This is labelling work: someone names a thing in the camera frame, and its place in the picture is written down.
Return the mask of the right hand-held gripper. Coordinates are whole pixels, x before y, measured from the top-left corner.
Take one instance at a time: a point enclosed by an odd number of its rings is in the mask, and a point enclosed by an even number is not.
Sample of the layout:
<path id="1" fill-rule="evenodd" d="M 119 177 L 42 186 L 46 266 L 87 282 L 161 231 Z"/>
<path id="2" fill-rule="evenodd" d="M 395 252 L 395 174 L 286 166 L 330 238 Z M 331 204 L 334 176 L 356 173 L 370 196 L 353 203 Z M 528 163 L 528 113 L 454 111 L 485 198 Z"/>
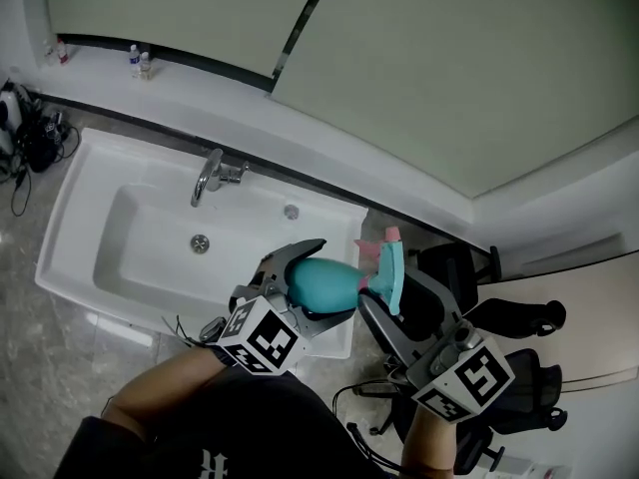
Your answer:
<path id="1" fill-rule="evenodd" d="M 403 315 L 391 315 L 374 294 L 360 294 L 358 310 L 399 362 L 388 379 L 400 396 L 446 422 L 481 414 L 514 380 L 495 340 L 461 318 L 452 292 L 417 268 L 405 270 Z"/>

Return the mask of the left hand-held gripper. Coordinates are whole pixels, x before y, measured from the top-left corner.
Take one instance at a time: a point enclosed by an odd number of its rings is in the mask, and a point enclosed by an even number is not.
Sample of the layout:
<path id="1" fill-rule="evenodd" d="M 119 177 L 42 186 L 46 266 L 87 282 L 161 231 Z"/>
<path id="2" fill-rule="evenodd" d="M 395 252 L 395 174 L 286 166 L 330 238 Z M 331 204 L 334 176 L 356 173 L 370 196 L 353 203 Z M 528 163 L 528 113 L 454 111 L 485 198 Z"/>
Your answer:
<path id="1" fill-rule="evenodd" d="M 263 258 L 247 285 L 230 298 L 230 314 L 218 316 L 199 333 L 199 343 L 216 345 L 253 375 L 281 375 L 309 350 L 308 340 L 350 320 L 355 309 L 316 313 L 288 301 L 294 267 L 322 250 L 325 239 L 290 243 Z"/>

